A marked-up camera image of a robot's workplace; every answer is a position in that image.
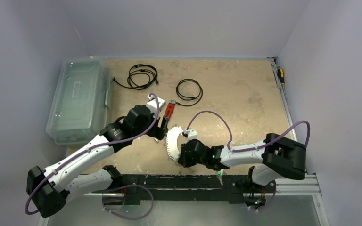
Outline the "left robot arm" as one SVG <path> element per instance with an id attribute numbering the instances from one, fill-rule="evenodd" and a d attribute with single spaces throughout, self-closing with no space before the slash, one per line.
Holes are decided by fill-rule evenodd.
<path id="1" fill-rule="evenodd" d="M 25 213 L 39 213 L 50 217 L 59 212 L 68 202 L 95 191 L 124 192 L 133 183 L 126 184 L 123 175 L 113 165 L 83 175 L 93 164 L 105 159 L 135 139 L 147 135 L 162 140 L 168 131 L 168 119 L 160 118 L 165 103 L 155 100 L 146 105 L 135 105 L 126 116 L 117 118 L 104 127 L 85 146 L 44 169 L 35 166 L 28 171 Z"/>

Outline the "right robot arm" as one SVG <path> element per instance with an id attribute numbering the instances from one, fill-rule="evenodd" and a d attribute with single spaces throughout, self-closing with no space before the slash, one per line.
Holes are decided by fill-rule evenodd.
<path id="1" fill-rule="evenodd" d="M 306 146 L 275 133 L 268 133 L 259 142 L 230 148 L 208 147 L 198 139 L 188 138 L 178 150 L 175 161 L 185 168 L 200 164 L 220 171 L 253 164 L 246 178 L 246 186 L 253 192 L 278 178 L 305 179 Z"/>

